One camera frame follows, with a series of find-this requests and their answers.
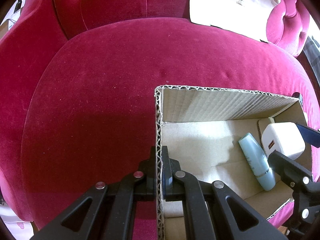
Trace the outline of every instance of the light blue tube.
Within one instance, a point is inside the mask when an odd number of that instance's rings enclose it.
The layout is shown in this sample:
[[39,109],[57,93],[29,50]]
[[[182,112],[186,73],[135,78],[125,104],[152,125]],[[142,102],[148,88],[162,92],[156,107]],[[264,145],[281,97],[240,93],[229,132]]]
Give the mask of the light blue tube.
[[251,133],[243,136],[239,144],[260,185],[264,190],[271,190],[276,185],[276,180],[261,146]]

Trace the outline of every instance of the sofa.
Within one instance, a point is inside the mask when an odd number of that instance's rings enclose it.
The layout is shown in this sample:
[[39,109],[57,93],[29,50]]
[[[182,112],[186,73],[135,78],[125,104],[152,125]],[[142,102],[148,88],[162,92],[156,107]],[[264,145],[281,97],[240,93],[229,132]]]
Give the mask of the sofa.
[[[97,181],[137,169],[155,144],[154,88],[177,84],[300,92],[320,128],[312,84],[295,57],[309,14],[281,0],[270,43],[189,20],[188,0],[27,0],[0,40],[0,186],[42,228]],[[312,148],[313,175],[319,151]],[[156,239],[154,203],[139,203],[134,239]],[[288,203],[270,222],[278,227]]]

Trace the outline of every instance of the open cardboard box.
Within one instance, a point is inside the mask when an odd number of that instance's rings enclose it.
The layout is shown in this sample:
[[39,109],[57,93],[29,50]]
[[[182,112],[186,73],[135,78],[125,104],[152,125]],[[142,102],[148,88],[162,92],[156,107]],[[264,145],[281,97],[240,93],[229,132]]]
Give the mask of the open cardboard box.
[[[157,215],[159,239],[185,239],[181,202],[165,202],[161,186],[161,147],[199,180],[221,180],[266,219],[292,197],[276,175],[276,186],[264,191],[239,146],[250,132],[261,144],[269,123],[307,125],[297,98],[225,88],[160,86],[156,97]],[[311,171],[311,146],[296,160]]]

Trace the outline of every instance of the paper sheet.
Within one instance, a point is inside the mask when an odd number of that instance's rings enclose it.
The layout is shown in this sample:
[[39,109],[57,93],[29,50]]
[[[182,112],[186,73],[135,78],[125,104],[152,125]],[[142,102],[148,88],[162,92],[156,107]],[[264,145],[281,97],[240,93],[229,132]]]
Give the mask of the paper sheet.
[[279,3],[280,0],[190,0],[190,19],[268,42],[267,20]]

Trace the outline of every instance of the silver rivet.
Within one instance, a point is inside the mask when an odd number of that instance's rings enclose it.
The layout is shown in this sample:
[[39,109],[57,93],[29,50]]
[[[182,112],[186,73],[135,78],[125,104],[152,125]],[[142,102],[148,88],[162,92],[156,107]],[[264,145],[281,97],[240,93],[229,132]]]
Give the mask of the silver rivet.
[[223,188],[223,186],[224,186],[223,182],[220,181],[220,180],[215,181],[213,185],[214,185],[216,188]]
[[308,215],[309,215],[309,210],[306,208],[302,211],[301,216],[303,219],[306,219],[308,217]]
[[177,171],[176,172],[176,176],[178,178],[183,178],[186,175],[186,173],[184,171]]
[[103,181],[96,183],[96,189],[103,189],[106,187],[106,184]]
[[141,177],[143,177],[143,172],[142,171],[136,171],[134,174],[133,174],[133,176],[135,177],[135,178],[141,178]]
[[308,177],[303,177],[303,183],[308,184],[309,183],[309,178]]

